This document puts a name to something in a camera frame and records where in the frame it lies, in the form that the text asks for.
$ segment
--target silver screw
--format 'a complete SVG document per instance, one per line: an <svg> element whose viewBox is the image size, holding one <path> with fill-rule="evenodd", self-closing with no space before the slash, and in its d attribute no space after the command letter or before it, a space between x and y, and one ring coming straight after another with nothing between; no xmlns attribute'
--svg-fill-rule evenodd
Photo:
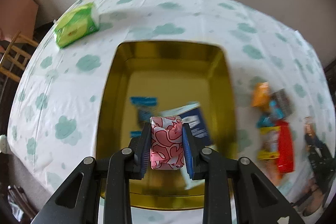
<svg viewBox="0 0 336 224"><path fill-rule="evenodd" d="M248 158L241 158L240 162L244 165L248 165L250 163L250 160Z"/></svg>
<svg viewBox="0 0 336 224"><path fill-rule="evenodd" d="M132 153L132 149L130 148L124 148L123 150L121 150L121 153L123 153L124 155L128 155L130 153Z"/></svg>
<svg viewBox="0 0 336 224"><path fill-rule="evenodd" d="M202 153L206 154L206 155L209 155L209 154L212 153L212 150L210 148L205 147L205 148L202 149Z"/></svg>
<svg viewBox="0 0 336 224"><path fill-rule="evenodd" d="M91 158L91 157L86 157L86 158L84 159L84 164L91 164L91 163L93 163L93 158Z"/></svg>

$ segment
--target white tablecloth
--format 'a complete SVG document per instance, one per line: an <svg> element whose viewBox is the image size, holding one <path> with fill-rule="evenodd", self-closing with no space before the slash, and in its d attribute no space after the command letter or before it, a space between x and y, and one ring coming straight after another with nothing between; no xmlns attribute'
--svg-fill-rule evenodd
<svg viewBox="0 0 336 224"><path fill-rule="evenodd" d="M335 111L325 75L313 47L298 31L234 0L78 0L69 10L92 1L101 30L59 49L53 27L21 78L10 114L11 150L51 193L84 157L95 156L106 78L124 41L187 40L225 49L235 92L239 154L252 160L260 147L255 126L260 112L250 107L253 87L269 81L273 90L285 88L294 107L287 121L295 171L279 189L289 201L311 174L304 117L314 117L318 137L334 153Z"/></svg>

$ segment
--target green tissue pack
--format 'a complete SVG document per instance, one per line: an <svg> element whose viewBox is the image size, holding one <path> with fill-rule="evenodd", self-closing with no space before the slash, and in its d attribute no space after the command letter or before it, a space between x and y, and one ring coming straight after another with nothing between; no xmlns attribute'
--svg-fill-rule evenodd
<svg viewBox="0 0 336 224"><path fill-rule="evenodd" d="M99 30L99 14L94 3L74 8L56 24L56 44L63 48L70 43Z"/></svg>

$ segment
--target wooden chair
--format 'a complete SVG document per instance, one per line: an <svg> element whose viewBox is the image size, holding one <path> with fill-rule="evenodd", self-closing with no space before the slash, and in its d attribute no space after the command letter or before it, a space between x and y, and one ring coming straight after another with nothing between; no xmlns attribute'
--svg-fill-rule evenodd
<svg viewBox="0 0 336 224"><path fill-rule="evenodd" d="M27 43L33 47L37 47L39 44L38 42L31 40L30 38L20 34L20 32L18 32L16 35L14 35L12 41L10 42L10 44L8 45L5 53L3 54L1 61L0 61L0 73L4 74L5 76L7 76L8 78L11 78L12 80L14 80L15 82L20 82L21 77L17 76L16 74L14 74L13 72L11 72L11 69L13 67L13 65L16 65L18 68L20 68L21 70L25 70L26 65L28 63L28 60L31 59L31 55L27 52L25 52L24 50L20 49L19 47L15 46L15 44L18 43ZM14 57L12 57L9 52L13 50L14 52L16 52L16 55ZM19 57L23 56L23 62L21 63L19 61ZM8 60L9 62L12 63L10 69L6 69L4 67L4 63L6 62L6 60Z"/></svg>

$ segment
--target heart pattern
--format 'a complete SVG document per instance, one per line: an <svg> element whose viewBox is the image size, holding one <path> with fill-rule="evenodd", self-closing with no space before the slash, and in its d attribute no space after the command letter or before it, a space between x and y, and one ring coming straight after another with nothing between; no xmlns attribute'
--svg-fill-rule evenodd
<svg viewBox="0 0 336 224"><path fill-rule="evenodd" d="M179 116L151 117L152 169L177 170L184 166L182 120Z"/></svg>

